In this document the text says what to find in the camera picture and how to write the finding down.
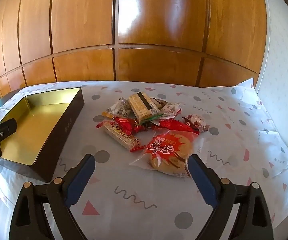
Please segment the round cake clear packet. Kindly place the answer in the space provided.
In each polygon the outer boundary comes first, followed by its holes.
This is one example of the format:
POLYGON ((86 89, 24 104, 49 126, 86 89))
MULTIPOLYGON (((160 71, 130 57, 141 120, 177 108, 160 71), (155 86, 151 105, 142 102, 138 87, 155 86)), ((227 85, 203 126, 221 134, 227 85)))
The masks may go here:
POLYGON ((199 150, 198 136, 192 132, 160 129, 130 165, 178 178, 189 178, 191 175, 187 162, 189 156, 199 150))

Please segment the white maroon pastry packet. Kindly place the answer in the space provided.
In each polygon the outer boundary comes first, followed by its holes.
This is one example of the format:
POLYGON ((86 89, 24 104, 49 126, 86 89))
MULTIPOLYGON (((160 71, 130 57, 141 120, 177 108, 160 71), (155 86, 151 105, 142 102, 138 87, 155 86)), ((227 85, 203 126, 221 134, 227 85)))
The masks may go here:
POLYGON ((190 114, 182 117, 182 119, 184 120, 185 124, 198 132, 207 132, 209 130, 209 125, 201 116, 190 114))

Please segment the yellow-edged clear snack packet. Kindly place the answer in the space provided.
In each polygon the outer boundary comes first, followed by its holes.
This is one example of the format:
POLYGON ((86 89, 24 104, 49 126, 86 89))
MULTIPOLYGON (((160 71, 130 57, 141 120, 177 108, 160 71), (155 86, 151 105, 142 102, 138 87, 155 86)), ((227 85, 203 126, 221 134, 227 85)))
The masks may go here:
POLYGON ((125 98, 119 98, 119 100, 112 105, 111 107, 107 108, 103 113, 102 116, 113 119, 114 117, 118 118, 128 118, 132 109, 131 106, 125 98))

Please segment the long rice bar packet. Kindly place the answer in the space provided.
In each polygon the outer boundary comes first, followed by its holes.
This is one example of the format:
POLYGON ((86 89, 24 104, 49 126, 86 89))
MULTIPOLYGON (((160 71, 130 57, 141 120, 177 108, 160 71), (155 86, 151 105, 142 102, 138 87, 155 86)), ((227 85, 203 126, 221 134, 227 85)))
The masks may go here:
POLYGON ((134 135, 128 135, 115 121, 105 120, 100 122, 96 129, 102 128, 109 136, 130 152, 143 150, 146 146, 134 135))

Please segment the red foil candy packet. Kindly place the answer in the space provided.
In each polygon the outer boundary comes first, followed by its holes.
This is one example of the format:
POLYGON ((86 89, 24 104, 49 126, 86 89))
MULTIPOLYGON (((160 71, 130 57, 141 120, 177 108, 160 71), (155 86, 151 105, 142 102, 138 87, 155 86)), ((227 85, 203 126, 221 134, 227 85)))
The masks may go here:
POLYGON ((115 116, 113 119, 127 135, 135 135, 139 132, 147 131, 147 129, 143 125, 140 125, 135 119, 120 118, 117 116, 115 116))

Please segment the red snack packet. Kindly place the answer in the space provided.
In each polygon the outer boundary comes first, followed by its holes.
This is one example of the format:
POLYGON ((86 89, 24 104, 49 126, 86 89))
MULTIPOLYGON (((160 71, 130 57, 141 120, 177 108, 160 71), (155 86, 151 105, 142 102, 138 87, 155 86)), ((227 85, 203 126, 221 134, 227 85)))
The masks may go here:
POLYGON ((153 120, 151 121, 151 123, 157 128, 166 128, 172 131, 192 132, 195 134, 199 134, 198 130, 193 129, 187 124, 175 119, 159 119, 153 120))

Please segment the red white Angel Love packet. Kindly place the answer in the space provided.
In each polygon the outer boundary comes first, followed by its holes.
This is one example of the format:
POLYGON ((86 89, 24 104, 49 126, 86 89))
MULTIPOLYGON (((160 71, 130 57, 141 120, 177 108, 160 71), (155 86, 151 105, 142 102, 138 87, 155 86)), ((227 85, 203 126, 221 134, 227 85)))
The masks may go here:
POLYGON ((160 110, 160 119, 173 119, 181 112, 181 105, 177 102, 168 102, 160 110))

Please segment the cracker sandwich packet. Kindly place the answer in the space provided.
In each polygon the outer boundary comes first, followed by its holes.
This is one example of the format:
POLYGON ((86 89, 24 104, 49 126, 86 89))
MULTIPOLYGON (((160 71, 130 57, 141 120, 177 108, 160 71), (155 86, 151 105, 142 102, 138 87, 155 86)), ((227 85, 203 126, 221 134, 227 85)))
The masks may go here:
POLYGON ((128 97, 130 107, 140 125, 162 115, 158 107, 145 92, 137 92, 128 97))

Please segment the dark brown chocolate packet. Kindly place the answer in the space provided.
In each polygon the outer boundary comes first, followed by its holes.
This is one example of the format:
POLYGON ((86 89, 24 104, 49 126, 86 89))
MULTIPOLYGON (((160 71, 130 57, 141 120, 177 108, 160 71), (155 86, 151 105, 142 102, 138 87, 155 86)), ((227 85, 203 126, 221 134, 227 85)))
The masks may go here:
POLYGON ((151 100, 159 110, 161 110, 167 104, 167 101, 162 99, 151 98, 151 100))

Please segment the gold tin box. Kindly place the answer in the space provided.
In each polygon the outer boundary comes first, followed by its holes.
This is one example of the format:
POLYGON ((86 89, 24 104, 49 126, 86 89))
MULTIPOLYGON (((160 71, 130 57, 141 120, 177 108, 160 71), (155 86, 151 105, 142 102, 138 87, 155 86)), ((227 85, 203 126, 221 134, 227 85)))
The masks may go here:
POLYGON ((81 88, 27 95, 3 118, 17 122, 14 134, 1 142, 0 165, 23 176, 50 182, 84 106, 81 88))

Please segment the wooden wall cabinet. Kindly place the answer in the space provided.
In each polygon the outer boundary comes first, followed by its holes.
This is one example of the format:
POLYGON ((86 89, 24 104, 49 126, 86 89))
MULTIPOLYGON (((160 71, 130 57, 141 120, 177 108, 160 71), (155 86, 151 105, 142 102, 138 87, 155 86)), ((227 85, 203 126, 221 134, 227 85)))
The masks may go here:
POLYGON ((51 82, 258 78, 264 0, 0 0, 0 96, 51 82))

